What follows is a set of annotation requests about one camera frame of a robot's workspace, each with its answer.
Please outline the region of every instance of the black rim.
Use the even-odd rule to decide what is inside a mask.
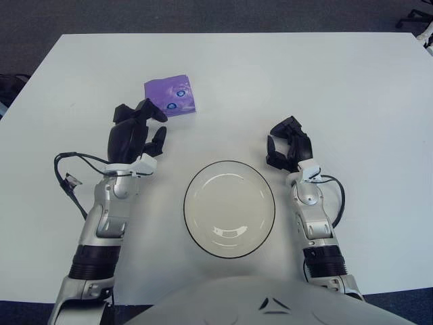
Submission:
[[[256,173],[258,173],[259,175],[260,175],[260,177],[262,177],[263,178],[263,180],[265,181],[265,183],[266,183],[266,185],[268,185],[268,188],[269,188],[269,190],[271,191],[271,196],[272,196],[272,203],[273,203],[273,218],[272,218],[272,224],[271,224],[271,227],[269,228],[269,231],[268,231],[268,233],[267,233],[267,235],[266,235],[266,237],[263,239],[263,241],[255,248],[255,249],[253,249],[252,251],[250,251],[250,252],[248,252],[248,253],[246,253],[246,254],[244,254],[244,255],[240,255],[240,256],[235,256],[235,257],[224,257],[224,256],[219,256],[219,255],[216,255],[216,254],[213,254],[213,253],[211,253],[210,251],[207,251],[206,249],[204,249],[198,242],[197,242],[197,240],[192,236],[192,234],[191,234],[191,232],[190,232],[190,230],[189,230],[189,228],[188,228],[188,223],[187,223],[187,218],[186,218],[186,215],[185,215],[185,201],[186,201],[186,199],[187,199],[187,193],[188,193],[188,190],[189,190],[189,187],[191,186],[191,184],[192,184],[192,182],[194,181],[194,179],[198,176],[198,174],[200,174],[204,169],[206,169],[206,168],[208,168],[209,166],[212,166],[212,165],[215,165],[215,164],[218,164],[218,163],[225,163],[225,162],[231,162],[231,163],[239,163],[239,164],[243,164],[243,165],[246,165],[246,166],[248,166],[248,167],[250,167],[253,171],[255,171]],[[241,257],[245,257],[245,256],[247,256],[247,255],[249,255],[249,254],[251,254],[251,253],[253,253],[254,251],[257,251],[257,249],[260,247],[260,246],[262,246],[263,245],[263,243],[264,242],[266,242],[266,239],[269,237],[269,234],[271,233],[271,231],[272,231],[272,228],[273,228],[273,224],[274,224],[274,222],[275,222],[275,199],[274,199],[274,197],[273,197],[273,192],[272,192],[272,189],[271,189],[271,186],[269,186],[269,183],[267,182],[267,180],[263,177],[263,175],[262,174],[260,174],[254,167],[252,167],[252,166],[250,166],[250,165],[248,165],[248,164],[246,164],[246,163],[244,163],[244,162],[241,162],[241,161],[237,161],[237,160],[219,160],[219,161],[216,161],[216,162],[213,162],[212,164],[209,164],[209,165],[207,165],[207,166],[205,166],[205,167],[203,167],[202,169],[200,169],[195,175],[194,175],[194,177],[192,178],[192,180],[190,181],[190,183],[188,184],[188,187],[187,187],[187,190],[185,191],[185,195],[184,195],[184,197],[183,197],[183,220],[185,221],[185,226],[186,226],[186,228],[187,228],[187,231],[188,231],[188,234],[189,234],[189,236],[192,238],[192,240],[203,250],[203,251],[205,251],[206,253],[208,253],[208,254],[210,254],[210,255],[212,255],[212,256],[215,256],[215,257],[218,257],[218,258],[220,258],[220,259],[240,259]]]

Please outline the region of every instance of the floor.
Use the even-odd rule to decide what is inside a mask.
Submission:
[[[395,28],[418,0],[0,0],[0,73],[32,74],[62,34],[422,32],[425,24]],[[416,324],[433,324],[433,289],[368,295],[367,301]],[[2,324],[46,324],[50,304],[0,301]],[[125,321],[138,309],[118,307]]]

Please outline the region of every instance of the black cable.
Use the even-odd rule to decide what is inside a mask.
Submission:
[[[113,173],[104,173],[103,171],[100,171],[98,168],[96,168],[95,166],[93,166],[86,158],[90,158],[96,161],[99,161],[101,163],[104,163],[106,165],[110,164],[109,161],[106,161],[104,159],[101,159],[99,157],[96,156],[91,156],[90,154],[81,154],[80,152],[62,152],[60,154],[58,154],[55,158],[54,158],[54,174],[55,177],[57,178],[60,187],[63,189],[63,191],[66,193],[67,196],[69,196],[69,198],[71,199],[71,201],[78,207],[78,209],[80,210],[81,214],[83,215],[84,220],[86,220],[87,218],[87,212],[86,210],[84,210],[84,208],[81,206],[80,202],[78,201],[78,199],[76,198],[75,194],[74,194],[74,189],[71,188],[69,186],[69,183],[67,183],[62,176],[59,173],[59,162],[61,161],[61,159],[64,158],[70,158],[70,157],[79,157],[81,160],[83,160],[85,163],[87,163],[94,171],[96,171],[97,173],[104,175],[104,176],[108,176],[108,177],[126,177],[126,176],[131,176],[132,173],[129,174],[124,174],[124,175],[117,175],[116,172]],[[141,176],[148,176],[151,175],[150,174],[145,174],[145,173],[137,173],[137,175],[139,177]]]
[[[340,210],[338,210],[337,213],[337,217],[336,219],[332,222],[332,227],[337,227],[337,225],[340,223],[341,218],[343,216],[343,212],[344,212],[344,207],[346,205],[346,193],[344,192],[344,187],[343,185],[340,183],[340,181],[338,179],[336,179],[334,176],[330,176],[330,175],[322,175],[322,177],[325,178],[329,178],[326,181],[312,181],[311,183],[314,184],[323,184],[323,183],[327,183],[329,181],[335,181],[338,184],[338,187],[340,188],[340,192],[341,192],[341,205],[340,205]]]
[[[305,259],[304,259],[304,265],[302,266],[302,270],[304,271],[304,277],[305,277],[305,281],[309,281],[309,279],[307,278],[307,276],[306,276],[306,272],[305,272]]]

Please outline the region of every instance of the robotic arm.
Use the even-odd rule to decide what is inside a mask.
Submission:
[[[167,121],[165,114],[150,100],[140,102],[135,110],[124,104],[115,110],[116,125],[108,141],[109,164],[100,171],[104,178],[95,187],[93,208],[84,215],[86,221],[72,266],[62,282],[48,324],[99,324],[107,315],[106,300],[113,293],[114,270],[132,202],[139,193],[138,181],[156,170],[156,160],[152,157],[162,153],[166,136],[166,127],[161,127],[152,142],[145,142],[149,118]],[[78,156],[83,160],[88,157],[76,152],[60,156]],[[76,200],[72,193],[76,185],[73,179],[67,175],[59,181],[66,193]]]
[[[344,197],[337,219],[331,223],[323,209],[323,193],[317,186],[329,181],[323,181],[322,176],[337,181],[342,189],[341,183],[335,177],[321,175],[320,166],[313,158],[311,141],[293,116],[272,128],[271,135],[287,139],[290,146],[287,156],[284,156],[275,151],[273,139],[268,136],[266,161],[273,167],[290,172],[286,185],[290,189],[304,267],[307,266],[311,276],[309,282],[364,300],[355,278],[347,274],[334,232],[344,210]]]

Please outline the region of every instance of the purple box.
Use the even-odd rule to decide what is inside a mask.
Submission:
[[[168,117],[196,111],[188,76],[154,79],[144,83],[144,94]]]

